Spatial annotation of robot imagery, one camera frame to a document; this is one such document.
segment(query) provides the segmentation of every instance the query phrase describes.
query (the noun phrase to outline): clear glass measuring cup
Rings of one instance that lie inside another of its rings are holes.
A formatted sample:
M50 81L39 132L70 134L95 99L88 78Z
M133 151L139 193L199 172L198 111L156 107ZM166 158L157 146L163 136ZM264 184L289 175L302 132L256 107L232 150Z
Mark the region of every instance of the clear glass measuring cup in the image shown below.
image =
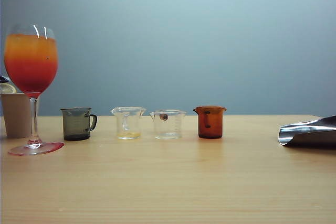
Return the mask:
M181 110L156 110L150 113L154 121L155 138L180 138L182 118L186 114Z
M142 107L116 107L111 113L117 117L117 138L134 139L141 134L140 117L146 111Z

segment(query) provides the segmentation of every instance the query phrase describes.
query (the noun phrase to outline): paper cup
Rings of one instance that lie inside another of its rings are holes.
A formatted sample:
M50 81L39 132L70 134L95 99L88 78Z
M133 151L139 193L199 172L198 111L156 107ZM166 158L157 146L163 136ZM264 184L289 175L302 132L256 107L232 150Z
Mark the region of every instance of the paper cup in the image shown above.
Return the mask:
M32 133L30 101L23 93L1 94L8 138L29 137Z

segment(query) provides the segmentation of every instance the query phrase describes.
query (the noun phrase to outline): yellow liquid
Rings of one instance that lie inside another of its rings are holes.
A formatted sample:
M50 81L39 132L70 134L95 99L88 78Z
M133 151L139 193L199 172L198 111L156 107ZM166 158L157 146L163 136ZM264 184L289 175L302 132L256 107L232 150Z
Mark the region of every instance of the yellow liquid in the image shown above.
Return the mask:
M123 132L117 135L120 139L134 139L140 136L140 132Z

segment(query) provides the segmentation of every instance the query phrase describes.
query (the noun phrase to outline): red liquid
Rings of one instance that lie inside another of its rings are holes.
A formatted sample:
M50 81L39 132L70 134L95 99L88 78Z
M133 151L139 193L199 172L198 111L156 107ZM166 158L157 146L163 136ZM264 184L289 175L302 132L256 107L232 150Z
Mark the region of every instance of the red liquid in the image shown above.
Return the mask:
M11 34L6 40L4 60L15 85L30 98L37 98L56 75L56 41L36 35Z

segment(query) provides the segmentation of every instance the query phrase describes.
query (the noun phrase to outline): silver foil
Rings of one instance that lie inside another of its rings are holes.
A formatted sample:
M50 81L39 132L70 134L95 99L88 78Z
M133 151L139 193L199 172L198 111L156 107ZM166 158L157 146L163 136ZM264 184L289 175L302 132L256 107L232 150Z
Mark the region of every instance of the silver foil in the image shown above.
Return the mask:
M286 146L336 146L336 115L281 126L278 141Z

